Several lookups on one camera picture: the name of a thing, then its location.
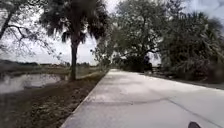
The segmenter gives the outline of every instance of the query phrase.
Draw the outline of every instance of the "dirt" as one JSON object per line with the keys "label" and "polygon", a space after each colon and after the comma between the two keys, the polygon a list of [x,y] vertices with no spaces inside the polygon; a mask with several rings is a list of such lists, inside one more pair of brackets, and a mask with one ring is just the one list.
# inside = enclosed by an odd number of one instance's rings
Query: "dirt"
{"label": "dirt", "polygon": [[1,128],[58,128],[104,76],[0,96]]}

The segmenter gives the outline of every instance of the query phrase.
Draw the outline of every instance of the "white sky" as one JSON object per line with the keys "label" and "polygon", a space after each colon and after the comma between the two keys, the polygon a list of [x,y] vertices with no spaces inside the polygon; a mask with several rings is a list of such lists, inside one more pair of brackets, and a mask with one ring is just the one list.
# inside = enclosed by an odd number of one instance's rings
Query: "white sky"
{"label": "white sky", "polygon": [[[107,1],[107,9],[109,12],[114,12],[116,5],[120,0],[106,0]],[[216,17],[222,21],[224,24],[224,6],[222,6],[224,0],[191,0],[188,4],[187,9],[189,11],[203,11],[207,13],[211,18]],[[94,49],[96,46],[96,41],[88,38],[85,44],[81,44],[78,49],[78,62],[89,62],[91,64],[95,64],[94,55],[90,52],[91,49]],[[62,59],[64,61],[70,62],[71,54],[70,54],[70,44],[63,44],[61,42],[56,42],[54,47],[57,49],[57,52],[62,53]],[[15,61],[27,61],[27,62],[38,62],[38,63],[59,63],[56,58],[48,55],[46,52],[42,50],[35,50],[36,55],[33,57],[15,57],[15,55],[4,55],[3,59],[11,59]]]}

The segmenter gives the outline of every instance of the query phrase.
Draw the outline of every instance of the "pavement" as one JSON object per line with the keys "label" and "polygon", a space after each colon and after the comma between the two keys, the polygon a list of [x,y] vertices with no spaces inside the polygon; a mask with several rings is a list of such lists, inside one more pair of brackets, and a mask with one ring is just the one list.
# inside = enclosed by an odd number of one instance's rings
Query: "pavement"
{"label": "pavement", "polygon": [[61,128],[224,128],[224,91],[111,70]]}

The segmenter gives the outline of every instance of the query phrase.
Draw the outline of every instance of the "tree trunk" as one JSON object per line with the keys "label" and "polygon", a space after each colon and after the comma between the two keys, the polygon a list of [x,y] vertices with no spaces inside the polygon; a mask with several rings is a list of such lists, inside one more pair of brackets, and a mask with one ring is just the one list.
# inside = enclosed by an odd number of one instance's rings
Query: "tree trunk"
{"label": "tree trunk", "polygon": [[72,65],[71,65],[70,81],[76,80],[76,63],[77,63],[78,45],[79,45],[78,42],[72,41],[72,45],[71,45]]}
{"label": "tree trunk", "polygon": [[15,13],[15,11],[13,10],[13,11],[11,11],[11,12],[8,14],[8,16],[7,16],[7,18],[6,18],[6,20],[5,20],[4,24],[3,24],[3,26],[2,26],[2,28],[1,28],[1,31],[0,31],[0,40],[2,40],[2,37],[3,37],[3,35],[4,35],[5,31],[6,31],[6,29],[8,28],[9,22],[10,22],[10,20],[11,20],[11,18],[12,18],[12,16],[13,16],[14,13]]}

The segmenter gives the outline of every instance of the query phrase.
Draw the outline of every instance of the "pond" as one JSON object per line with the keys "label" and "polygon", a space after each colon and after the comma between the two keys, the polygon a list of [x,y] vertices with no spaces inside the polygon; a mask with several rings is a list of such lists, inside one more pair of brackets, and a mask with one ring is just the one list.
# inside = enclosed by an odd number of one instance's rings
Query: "pond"
{"label": "pond", "polygon": [[51,74],[21,75],[18,77],[4,76],[0,79],[0,94],[39,88],[66,79],[66,76]]}

